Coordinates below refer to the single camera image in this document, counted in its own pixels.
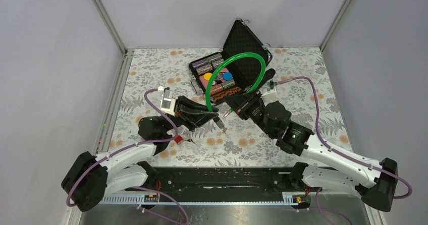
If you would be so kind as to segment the red cable lock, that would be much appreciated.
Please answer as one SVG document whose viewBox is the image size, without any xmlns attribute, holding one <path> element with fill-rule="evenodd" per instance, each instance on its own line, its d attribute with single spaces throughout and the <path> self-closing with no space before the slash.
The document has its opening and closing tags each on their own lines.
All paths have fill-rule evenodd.
<svg viewBox="0 0 428 225">
<path fill-rule="evenodd" d="M 183 137 L 182 137 L 182 136 L 180 136 L 180 135 L 178 135 L 178 136 L 177 136 L 177 138 L 175 138 L 175 139 L 174 139 L 174 142 L 175 142 L 177 145 L 180 145 L 180 144 L 185 143 L 185 142 L 195 143 L 191 138 L 189 138 L 189 139 L 185 139 L 185 138 L 183 138 Z"/>
</svg>

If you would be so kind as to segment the green cable lock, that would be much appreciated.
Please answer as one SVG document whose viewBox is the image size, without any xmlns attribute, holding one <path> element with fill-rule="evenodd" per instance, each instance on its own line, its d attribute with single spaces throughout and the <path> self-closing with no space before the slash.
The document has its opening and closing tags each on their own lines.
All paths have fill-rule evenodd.
<svg viewBox="0 0 428 225">
<path fill-rule="evenodd" d="M 210 100 L 211 84 L 223 68 L 226 68 L 228 65 L 232 64 L 233 65 L 232 66 L 232 74 L 238 74 L 238 82 L 241 82 L 241 80 L 246 79 L 246 77 L 242 78 L 243 77 L 242 72 L 239 69 L 237 69 L 235 64 L 233 64 L 233 62 L 238 61 L 240 59 L 244 59 L 244 58 L 256 59 L 260 63 L 260 70 L 259 70 L 258 77 L 255 79 L 255 81 L 251 85 L 251 87 L 246 90 L 246 93 L 251 93 L 254 90 L 258 89 L 259 84 L 260 84 L 260 82 L 261 82 L 261 80 L 265 74 L 265 70 L 266 70 L 266 62 L 265 62 L 264 58 L 261 55 L 254 53 L 254 52 L 243 52 L 243 53 L 239 53 L 239 54 L 236 54 L 234 56 L 231 56 L 230 58 L 225 60 L 222 64 L 220 64 L 214 70 L 213 76 L 208 81 L 208 85 L 205 89 L 205 104 L 208 107 L 208 110 L 212 110 L 212 104 L 211 104 L 211 100 Z"/>
</svg>

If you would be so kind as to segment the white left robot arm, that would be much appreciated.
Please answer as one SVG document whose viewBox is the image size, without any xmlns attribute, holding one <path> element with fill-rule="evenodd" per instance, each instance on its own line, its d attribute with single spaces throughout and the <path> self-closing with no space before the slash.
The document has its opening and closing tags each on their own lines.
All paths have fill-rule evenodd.
<svg viewBox="0 0 428 225">
<path fill-rule="evenodd" d="M 193 131 L 211 120 L 220 119 L 218 108 L 208 109 L 185 96 L 164 96 L 160 106 L 150 100 L 147 103 L 158 115 L 139 121 L 138 134 L 142 141 L 96 155 L 86 151 L 76 158 L 61 182 L 69 207 L 76 206 L 86 212 L 111 193 L 132 187 L 151 190 L 157 178 L 151 166 L 143 166 L 140 162 L 163 152 L 170 141 L 179 136 L 179 126 Z"/>
</svg>

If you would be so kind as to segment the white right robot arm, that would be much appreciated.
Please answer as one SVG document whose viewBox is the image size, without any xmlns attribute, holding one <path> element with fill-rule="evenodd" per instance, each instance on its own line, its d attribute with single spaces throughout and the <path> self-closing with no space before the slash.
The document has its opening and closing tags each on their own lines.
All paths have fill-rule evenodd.
<svg viewBox="0 0 428 225">
<path fill-rule="evenodd" d="M 397 186 L 394 177 L 397 162 L 372 159 L 333 144 L 324 144 L 311 129 L 291 120 L 291 113 L 279 102 L 264 104 L 261 94 L 226 97 L 226 103 L 243 120 L 251 119 L 276 145 L 295 154 L 326 164 L 325 170 L 298 162 L 289 176 L 290 186 L 297 191 L 305 187 L 323 188 L 354 195 L 366 205 L 389 212 Z"/>
</svg>

